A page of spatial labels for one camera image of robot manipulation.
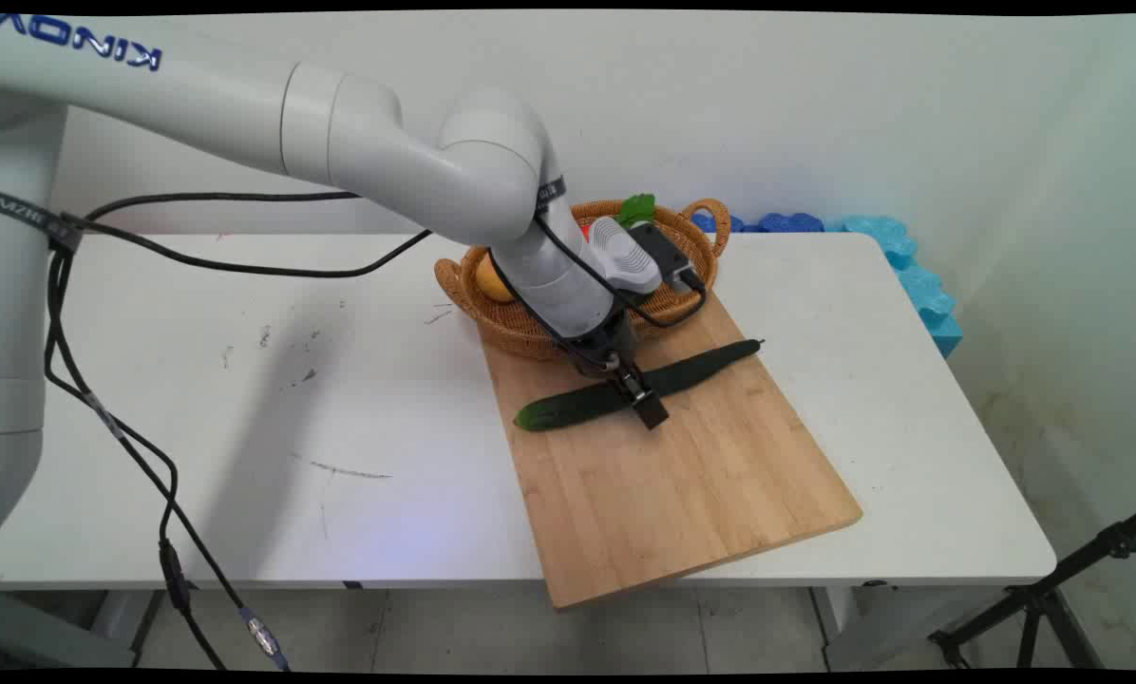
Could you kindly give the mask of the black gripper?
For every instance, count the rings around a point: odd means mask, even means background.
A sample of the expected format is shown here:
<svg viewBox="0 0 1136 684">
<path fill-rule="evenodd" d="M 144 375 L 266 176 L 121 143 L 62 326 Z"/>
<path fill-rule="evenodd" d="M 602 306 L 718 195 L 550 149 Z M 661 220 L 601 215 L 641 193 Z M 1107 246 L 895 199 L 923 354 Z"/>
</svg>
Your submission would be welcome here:
<svg viewBox="0 0 1136 684">
<path fill-rule="evenodd" d="M 634 368 L 637 337 L 629 317 L 608 317 L 595 330 L 565 341 L 565 350 L 582 376 L 607 378 L 615 389 L 623 389 L 626 402 L 648 431 L 659 428 L 668 419 L 662 398 L 652 381 Z"/>
</svg>

